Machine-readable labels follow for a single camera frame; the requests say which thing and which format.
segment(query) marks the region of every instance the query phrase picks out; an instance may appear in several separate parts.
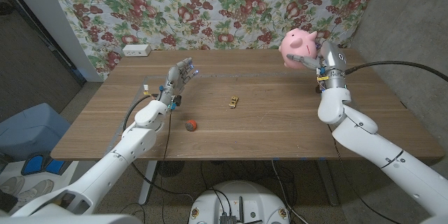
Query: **yellow toy car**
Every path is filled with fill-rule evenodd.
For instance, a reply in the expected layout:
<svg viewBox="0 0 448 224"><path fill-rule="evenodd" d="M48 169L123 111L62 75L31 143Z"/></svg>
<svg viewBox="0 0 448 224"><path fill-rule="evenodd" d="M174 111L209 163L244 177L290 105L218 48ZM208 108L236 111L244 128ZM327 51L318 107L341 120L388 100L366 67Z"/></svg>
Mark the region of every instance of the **yellow toy car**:
<svg viewBox="0 0 448 224"><path fill-rule="evenodd" d="M237 106L237 102L238 102L238 97L233 96L232 97L232 101L229 104L230 108L234 109Z"/></svg>

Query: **floral curtain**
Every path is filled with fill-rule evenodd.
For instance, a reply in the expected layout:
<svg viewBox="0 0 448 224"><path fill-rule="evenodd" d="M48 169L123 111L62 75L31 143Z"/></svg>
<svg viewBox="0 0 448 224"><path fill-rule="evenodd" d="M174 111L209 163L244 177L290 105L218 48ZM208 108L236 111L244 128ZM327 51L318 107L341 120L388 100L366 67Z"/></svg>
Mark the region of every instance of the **floral curtain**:
<svg viewBox="0 0 448 224"><path fill-rule="evenodd" d="M347 46L369 0L59 0L106 79L126 44L153 50L278 48L293 28Z"/></svg>

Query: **blue cooler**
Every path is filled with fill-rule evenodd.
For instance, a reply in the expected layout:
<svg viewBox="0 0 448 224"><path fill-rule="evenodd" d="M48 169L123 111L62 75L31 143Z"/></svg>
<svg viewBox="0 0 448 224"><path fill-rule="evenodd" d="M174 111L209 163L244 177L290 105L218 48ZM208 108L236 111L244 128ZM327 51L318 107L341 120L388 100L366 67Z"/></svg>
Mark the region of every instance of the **blue cooler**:
<svg viewBox="0 0 448 224"><path fill-rule="evenodd" d="M0 153L22 161L32 153L51 151L69 127L48 104L28 108L0 123Z"/></svg>

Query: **wall outlet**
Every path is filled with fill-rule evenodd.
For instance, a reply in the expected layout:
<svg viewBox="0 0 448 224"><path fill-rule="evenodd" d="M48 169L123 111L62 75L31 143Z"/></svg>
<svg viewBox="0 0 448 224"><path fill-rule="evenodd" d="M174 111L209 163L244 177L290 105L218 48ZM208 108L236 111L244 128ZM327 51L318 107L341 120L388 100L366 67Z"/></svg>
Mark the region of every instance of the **wall outlet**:
<svg viewBox="0 0 448 224"><path fill-rule="evenodd" d="M151 47L149 45L126 45L123 52L125 56L148 56Z"/></svg>

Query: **orange ball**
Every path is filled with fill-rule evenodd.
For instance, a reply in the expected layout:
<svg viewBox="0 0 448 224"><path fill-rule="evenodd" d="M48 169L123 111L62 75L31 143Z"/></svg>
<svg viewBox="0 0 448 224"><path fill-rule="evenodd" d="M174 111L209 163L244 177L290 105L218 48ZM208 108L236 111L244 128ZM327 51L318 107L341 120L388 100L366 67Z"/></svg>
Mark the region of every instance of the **orange ball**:
<svg viewBox="0 0 448 224"><path fill-rule="evenodd" d="M196 126L197 124L195 120L188 120L187 123L185 124L185 127L187 128L188 131L195 131Z"/></svg>

